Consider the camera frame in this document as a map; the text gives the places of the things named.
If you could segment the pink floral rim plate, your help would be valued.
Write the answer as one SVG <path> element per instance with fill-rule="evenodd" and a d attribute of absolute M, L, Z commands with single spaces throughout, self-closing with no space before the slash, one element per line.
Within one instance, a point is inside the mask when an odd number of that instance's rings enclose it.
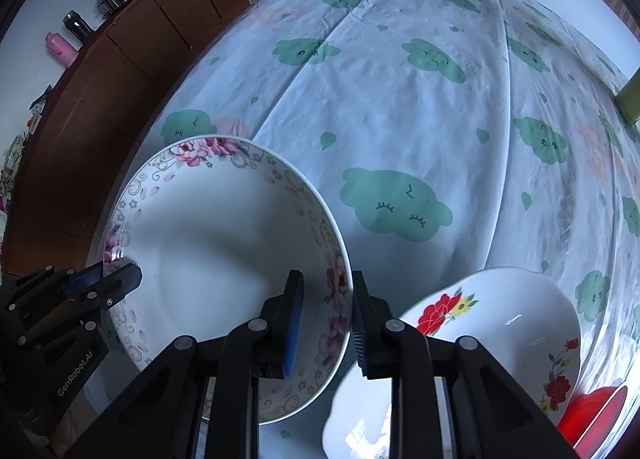
<path fill-rule="evenodd" d="M 103 236 L 105 273 L 128 263 L 140 286 L 110 314 L 138 368 L 180 335 L 215 339 L 255 318 L 290 271 L 304 277 L 295 361 L 260 386 L 260 422 L 302 411 L 341 364 L 352 307 L 343 237 L 318 190 L 268 149 L 207 134 L 146 160 Z"/>

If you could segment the red flower scalloped plate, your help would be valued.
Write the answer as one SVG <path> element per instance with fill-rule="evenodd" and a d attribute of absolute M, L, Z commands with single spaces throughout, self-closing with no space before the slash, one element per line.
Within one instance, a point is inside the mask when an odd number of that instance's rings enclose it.
<path fill-rule="evenodd" d="M 546 275 L 479 271 L 386 323 L 393 377 L 357 363 L 323 429 L 330 458 L 570 458 L 580 370 L 572 303 Z"/>

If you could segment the red plastic bowl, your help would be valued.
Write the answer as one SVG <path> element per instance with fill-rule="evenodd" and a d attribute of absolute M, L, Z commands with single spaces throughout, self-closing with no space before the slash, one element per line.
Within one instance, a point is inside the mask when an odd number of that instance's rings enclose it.
<path fill-rule="evenodd" d="M 620 417 L 628 387 L 600 387 L 579 394 L 567 406 L 558 430 L 580 459 L 591 458 L 604 443 Z"/>

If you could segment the clutter on sideboard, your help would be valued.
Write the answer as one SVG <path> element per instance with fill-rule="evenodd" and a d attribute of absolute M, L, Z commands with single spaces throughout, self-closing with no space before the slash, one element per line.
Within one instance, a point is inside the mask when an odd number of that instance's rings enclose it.
<path fill-rule="evenodd" d="M 47 86 L 44 92 L 30 104 L 26 127 L 14 136 L 12 143 L 1 154 L 2 216 L 6 216 L 9 213 L 14 183 L 23 158 L 26 142 L 35 133 L 51 93 L 52 86 Z"/>

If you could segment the brown wooden sideboard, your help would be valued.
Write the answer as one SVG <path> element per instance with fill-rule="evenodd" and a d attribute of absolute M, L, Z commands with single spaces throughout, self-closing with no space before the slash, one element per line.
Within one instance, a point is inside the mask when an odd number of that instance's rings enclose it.
<path fill-rule="evenodd" d="M 27 141 L 2 271 L 84 266 L 120 170 L 169 91 L 249 0 L 132 0 L 80 50 Z"/>

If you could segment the pink thermos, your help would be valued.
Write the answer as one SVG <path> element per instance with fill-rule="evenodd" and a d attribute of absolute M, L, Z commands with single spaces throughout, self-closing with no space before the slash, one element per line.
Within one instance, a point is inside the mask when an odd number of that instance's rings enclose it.
<path fill-rule="evenodd" d="M 47 51 L 65 68 L 70 68 L 78 56 L 78 51 L 57 32 L 48 32 L 44 38 Z"/>

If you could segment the black thermos flask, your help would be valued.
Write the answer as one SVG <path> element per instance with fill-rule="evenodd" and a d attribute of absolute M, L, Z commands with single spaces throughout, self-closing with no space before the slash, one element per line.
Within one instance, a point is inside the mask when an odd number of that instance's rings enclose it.
<path fill-rule="evenodd" d="M 93 35 L 93 29 L 74 10 L 70 10 L 64 16 L 63 24 L 81 43 L 85 43 Z"/>

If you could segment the green tumbler bottle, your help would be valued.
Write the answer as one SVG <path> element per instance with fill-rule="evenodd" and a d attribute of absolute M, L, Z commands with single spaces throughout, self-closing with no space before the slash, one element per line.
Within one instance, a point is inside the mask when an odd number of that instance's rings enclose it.
<path fill-rule="evenodd" d="M 628 126 L 634 126 L 640 118 L 640 80 L 634 75 L 614 98 L 615 105 Z"/>

